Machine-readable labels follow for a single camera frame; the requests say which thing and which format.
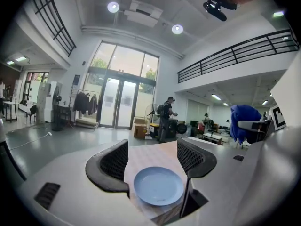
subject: black metal railing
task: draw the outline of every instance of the black metal railing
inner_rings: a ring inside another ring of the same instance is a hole
[[[57,41],[69,57],[76,46],[57,11],[54,0],[33,0],[33,3],[36,8],[35,14],[46,25],[53,40]]]
[[[297,51],[289,29],[268,33],[216,52],[178,72],[178,83],[241,62]]]

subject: blue plate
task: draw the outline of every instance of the blue plate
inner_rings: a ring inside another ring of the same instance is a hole
[[[134,189],[143,201],[163,206],[179,200],[184,185],[173,171],[162,167],[149,167],[138,172],[134,179]]]

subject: ceiling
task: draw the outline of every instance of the ceiling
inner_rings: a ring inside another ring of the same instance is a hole
[[[26,60],[16,61],[17,58],[26,57]],[[0,47],[0,59],[6,63],[11,60],[16,65],[29,67],[56,68],[55,62],[38,46],[36,46],[22,29],[13,22],[6,32]]]
[[[107,5],[112,1],[117,2],[120,6],[119,12],[116,14],[110,13],[107,9]],[[226,22],[222,22],[205,11],[203,3],[207,0],[136,1],[151,4],[163,10],[158,23],[153,28],[127,19],[124,10],[129,10],[132,0],[77,0],[77,4],[84,26],[102,28],[100,33],[104,32],[103,28],[126,31],[153,40],[180,54],[232,19],[248,13],[272,12],[275,9],[272,0],[254,0],[243,4],[237,10],[222,8],[228,18]],[[172,33],[172,26],[175,24],[181,24],[184,27],[182,34],[174,35]]]
[[[243,78],[223,81],[216,84],[205,85],[186,91],[194,94],[215,105],[254,105],[263,106],[262,103],[268,100],[266,106],[275,105],[273,97],[270,97],[270,90],[279,81],[285,71],[275,71],[263,73],[260,75],[252,75]],[[215,94],[221,100],[213,98]]]

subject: blue cloth on chair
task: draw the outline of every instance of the blue cloth on chair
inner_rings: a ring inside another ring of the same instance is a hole
[[[260,113],[249,105],[234,105],[231,107],[231,129],[230,134],[236,141],[238,139],[239,143],[245,140],[245,138],[250,141],[254,141],[254,135],[256,133],[241,129],[238,127],[237,123],[239,121],[260,121]]]

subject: double door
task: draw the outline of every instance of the double door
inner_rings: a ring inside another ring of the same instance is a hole
[[[102,93],[100,126],[131,129],[139,83],[118,77],[107,78]]]

